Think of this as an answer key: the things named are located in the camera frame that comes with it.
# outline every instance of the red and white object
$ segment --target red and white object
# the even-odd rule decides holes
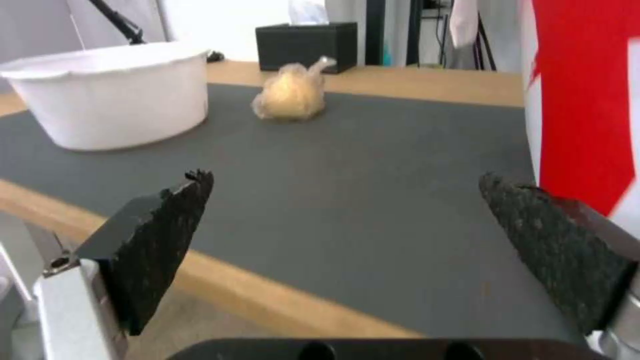
[[[536,181],[640,239],[640,1],[523,0],[521,27]]]
[[[169,138],[207,116],[207,50],[107,47],[0,65],[57,145],[109,150]]]

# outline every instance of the gray mat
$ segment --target gray mat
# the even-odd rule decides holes
[[[317,120],[270,124],[257,92],[211,86],[207,122],[124,151],[0,119],[0,177],[108,216],[211,169],[196,250],[429,336],[579,339],[477,189],[487,170],[532,179],[522,110],[328,94]]]

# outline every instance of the black cable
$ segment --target black cable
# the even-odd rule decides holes
[[[447,56],[444,53],[444,40],[446,39],[446,33],[447,33],[446,25],[445,25],[445,29],[443,30],[443,34],[445,36],[443,36],[442,40],[440,39],[440,18],[442,17],[440,10],[442,7],[442,0],[438,0],[438,4],[436,6],[438,7],[438,13],[436,14],[436,40],[438,41],[438,46],[440,48],[440,54],[438,56],[438,64],[441,65],[442,67],[445,67],[447,63]]]
[[[484,41],[484,48],[486,49],[486,57],[489,59],[489,66],[492,71],[497,71],[495,66],[495,61],[493,60],[493,54],[491,52],[491,46],[489,46],[489,39],[487,39],[486,33],[484,32],[484,25],[482,23],[482,17],[480,17],[480,13],[478,13],[478,33],[482,36]]]
[[[484,70],[484,56],[482,54],[482,41],[480,41],[480,33],[476,33],[476,49],[478,53],[478,64],[480,70]]]
[[[440,48],[440,61],[442,67],[447,68],[447,54],[445,53],[445,45],[447,44],[447,29],[449,29],[449,14],[444,16],[444,30],[442,33],[442,47]]]
[[[480,70],[480,64],[478,63],[478,44],[474,42],[474,45],[471,47],[471,50],[474,54],[474,65],[476,66],[476,70]]]

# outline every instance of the white wall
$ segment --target white wall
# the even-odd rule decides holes
[[[167,36],[221,51],[230,60],[257,61],[257,26],[289,21],[287,0],[159,0]]]
[[[0,0],[0,63],[80,49],[64,1]],[[0,92],[9,89],[0,79]]]

